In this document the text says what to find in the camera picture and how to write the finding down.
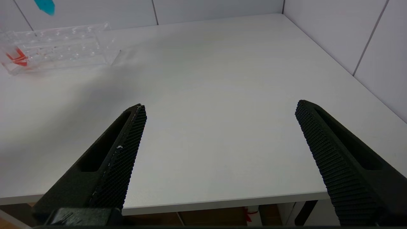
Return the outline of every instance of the red object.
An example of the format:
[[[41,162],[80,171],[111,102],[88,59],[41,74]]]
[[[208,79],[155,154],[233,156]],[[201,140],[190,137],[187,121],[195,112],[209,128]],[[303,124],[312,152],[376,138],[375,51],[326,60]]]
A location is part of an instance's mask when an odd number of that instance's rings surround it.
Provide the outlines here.
[[[27,57],[24,55],[21,49],[17,48],[16,51],[20,55],[19,57],[13,59],[8,53],[6,53],[7,57],[9,57],[13,61],[13,63],[26,67]]]
[[[258,211],[255,211],[255,212],[249,212],[249,210],[248,210],[246,207],[243,207],[243,208],[244,208],[244,210],[245,210],[245,218],[246,218],[246,221],[247,221],[247,222],[251,222],[251,221],[252,221],[252,219],[250,218],[250,216],[249,216],[249,215],[256,214],[256,213],[258,213]]]

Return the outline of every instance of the cyan object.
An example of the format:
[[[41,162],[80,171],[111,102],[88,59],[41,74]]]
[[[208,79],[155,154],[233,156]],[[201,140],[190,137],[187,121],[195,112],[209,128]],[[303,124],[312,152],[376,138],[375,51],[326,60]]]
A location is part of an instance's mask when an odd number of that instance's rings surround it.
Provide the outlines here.
[[[49,15],[54,15],[55,4],[52,0],[34,0],[38,8]]]

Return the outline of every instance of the white table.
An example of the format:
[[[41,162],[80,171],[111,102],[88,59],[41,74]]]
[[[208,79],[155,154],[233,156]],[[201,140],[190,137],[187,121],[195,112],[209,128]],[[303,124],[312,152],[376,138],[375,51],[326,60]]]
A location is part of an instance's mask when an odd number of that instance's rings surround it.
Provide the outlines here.
[[[113,66],[1,75],[0,205],[37,201],[137,103],[124,215],[328,198],[300,99],[407,175],[407,124],[281,14],[113,33]]]

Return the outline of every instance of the white wall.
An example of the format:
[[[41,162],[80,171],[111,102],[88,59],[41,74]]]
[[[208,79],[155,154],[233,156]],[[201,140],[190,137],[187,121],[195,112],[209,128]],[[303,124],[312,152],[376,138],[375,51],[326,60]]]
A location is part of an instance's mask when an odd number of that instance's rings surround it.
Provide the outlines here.
[[[406,0],[389,0],[355,77],[407,123],[406,11]]]
[[[281,13],[284,0],[53,0],[55,14],[34,0],[15,0],[34,30],[109,22],[112,29]],[[0,28],[30,27],[13,0],[0,0]]]
[[[286,0],[284,14],[353,74],[386,0]]]
[[[109,22],[112,29],[156,25],[151,0],[53,0],[55,15],[34,0],[16,0],[34,30]]]
[[[283,0],[154,0],[158,24],[281,13]]]
[[[3,32],[31,30],[13,0],[0,0],[0,29]]]

